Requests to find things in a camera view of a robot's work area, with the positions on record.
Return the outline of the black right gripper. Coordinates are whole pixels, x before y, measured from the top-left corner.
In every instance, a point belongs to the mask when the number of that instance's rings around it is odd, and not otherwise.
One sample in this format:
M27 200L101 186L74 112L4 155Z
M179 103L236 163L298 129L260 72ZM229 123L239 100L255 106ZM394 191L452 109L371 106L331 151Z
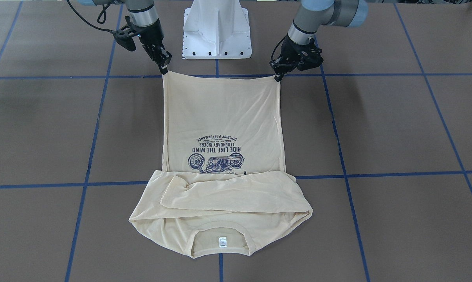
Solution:
M153 24L142 27L136 25L132 20L126 20L127 24L118 30L112 31L115 41L129 51L136 50L133 37L139 37L139 40L148 54L160 70L161 75L168 73L168 64L171 62L172 55L163 45L164 34L160 20Z

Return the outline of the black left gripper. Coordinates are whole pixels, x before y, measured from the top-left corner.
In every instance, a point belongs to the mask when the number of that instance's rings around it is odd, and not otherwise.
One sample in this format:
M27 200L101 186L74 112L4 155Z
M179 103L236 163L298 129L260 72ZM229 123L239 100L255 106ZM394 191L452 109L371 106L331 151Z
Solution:
M306 45L300 45L288 35L284 36L271 55L270 66L275 71L275 81L281 82L284 75L294 69L305 71L319 67L324 62L321 53L314 38L308 38Z

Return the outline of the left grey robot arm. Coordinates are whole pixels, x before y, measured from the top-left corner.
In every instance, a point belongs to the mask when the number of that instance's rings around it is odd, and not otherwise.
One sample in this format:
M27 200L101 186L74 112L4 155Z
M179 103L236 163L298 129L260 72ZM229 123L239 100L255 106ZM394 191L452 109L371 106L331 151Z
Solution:
M320 26L359 27L368 16L364 0L302 0L287 34L274 48L279 56L271 55L270 66L275 80L297 69L305 71L322 65L322 49L315 44L314 34Z

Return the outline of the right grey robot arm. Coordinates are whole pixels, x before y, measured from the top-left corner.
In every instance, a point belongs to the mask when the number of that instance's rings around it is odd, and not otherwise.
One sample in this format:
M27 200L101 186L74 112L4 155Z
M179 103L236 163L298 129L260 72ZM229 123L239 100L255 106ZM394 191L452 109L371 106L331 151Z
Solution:
M93 28L113 34L114 40L130 52L136 50L133 38L139 37L145 52L157 64L160 73L162 75L168 73L168 64L172 55L163 45L163 29L153 0L79 0L79 3L89 6L104 5L105 7L111 4L124 4L129 15L125 16L126 25L118 30L96 27L80 14L77 16Z

